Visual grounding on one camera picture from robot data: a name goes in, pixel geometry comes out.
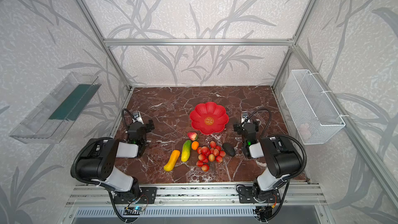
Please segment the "dark fake avocado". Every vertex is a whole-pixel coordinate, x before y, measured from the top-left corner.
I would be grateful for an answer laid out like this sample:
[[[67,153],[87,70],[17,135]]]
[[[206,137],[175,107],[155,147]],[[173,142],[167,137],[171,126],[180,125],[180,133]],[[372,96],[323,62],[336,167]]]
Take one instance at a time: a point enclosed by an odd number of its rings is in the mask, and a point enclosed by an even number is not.
[[[223,151],[230,157],[236,156],[236,151],[230,143],[222,144]]]

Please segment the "yellow fake squash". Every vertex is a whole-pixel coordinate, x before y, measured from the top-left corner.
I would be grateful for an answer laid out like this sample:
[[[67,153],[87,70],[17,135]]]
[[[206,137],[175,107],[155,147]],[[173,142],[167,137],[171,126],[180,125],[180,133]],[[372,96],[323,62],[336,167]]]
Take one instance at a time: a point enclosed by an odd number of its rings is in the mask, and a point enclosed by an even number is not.
[[[164,171],[170,172],[174,169],[175,164],[180,156],[179,150],[173,150],[168,163],[163,167]]]

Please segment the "green yellow fake cucumber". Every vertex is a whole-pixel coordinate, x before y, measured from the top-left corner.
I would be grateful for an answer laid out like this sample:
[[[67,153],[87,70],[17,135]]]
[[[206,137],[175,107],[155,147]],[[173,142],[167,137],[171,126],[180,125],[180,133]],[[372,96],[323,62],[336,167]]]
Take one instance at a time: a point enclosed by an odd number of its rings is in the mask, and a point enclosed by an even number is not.
[[[182,147],[182,152],[181,152],[181,161],[182,162],[187,162],[190,158],[190,153],[191,153],[191,140],[185,141]]]

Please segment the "red fake strawberry with leaves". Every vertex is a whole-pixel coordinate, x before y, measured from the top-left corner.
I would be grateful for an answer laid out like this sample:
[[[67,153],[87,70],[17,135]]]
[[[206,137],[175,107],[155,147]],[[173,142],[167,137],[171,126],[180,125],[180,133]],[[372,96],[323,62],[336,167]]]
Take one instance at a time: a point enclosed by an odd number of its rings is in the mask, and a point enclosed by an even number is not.
[[[188,133],[188,138],[191,141],[195,142],[195,141],[197,141],[199,139],[199,136],[198,136],[198,134],[196,132],[189,132]]]

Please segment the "fake orange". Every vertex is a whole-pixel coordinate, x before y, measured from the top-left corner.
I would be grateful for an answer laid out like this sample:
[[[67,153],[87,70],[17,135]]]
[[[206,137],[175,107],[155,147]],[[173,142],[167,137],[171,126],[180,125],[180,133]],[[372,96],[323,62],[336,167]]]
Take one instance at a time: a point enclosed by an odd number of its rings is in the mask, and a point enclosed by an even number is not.
[[[191,144],[191,148],[193,150],[197,150],[198,147],[199,147],[199,142],[198,141],[193,141],[192,144]]]

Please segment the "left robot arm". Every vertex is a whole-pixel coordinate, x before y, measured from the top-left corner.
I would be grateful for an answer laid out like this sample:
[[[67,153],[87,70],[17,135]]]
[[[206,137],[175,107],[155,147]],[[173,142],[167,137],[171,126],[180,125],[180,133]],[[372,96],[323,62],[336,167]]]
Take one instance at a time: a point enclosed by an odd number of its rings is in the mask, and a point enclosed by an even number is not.
[[[136,121],[127,127],[127,140],[90,139],[78,153],[71,176],[84,184],[105,188],[112,204],[154,204],[157,188],[140,187],[138,179],[115,167],[117,158],[140,158],[147,146],[147,133],[154,123]]]

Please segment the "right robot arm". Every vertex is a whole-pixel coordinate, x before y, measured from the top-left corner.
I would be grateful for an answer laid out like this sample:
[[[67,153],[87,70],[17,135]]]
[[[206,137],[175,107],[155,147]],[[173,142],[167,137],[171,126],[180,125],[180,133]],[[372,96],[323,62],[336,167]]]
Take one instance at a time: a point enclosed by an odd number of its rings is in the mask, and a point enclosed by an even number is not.
[[[246,158],[264,158],[265,171],[259,175],[252,186],[237,185],[240,203],[271,203],[273,206],[283,202],[279,189],[300,175],[307,163],[304,147],[295,138],[285,134],[273,134],[257,139],[258,124],[242,122],[234,125],[234,131],[242,136],[242,153]]]

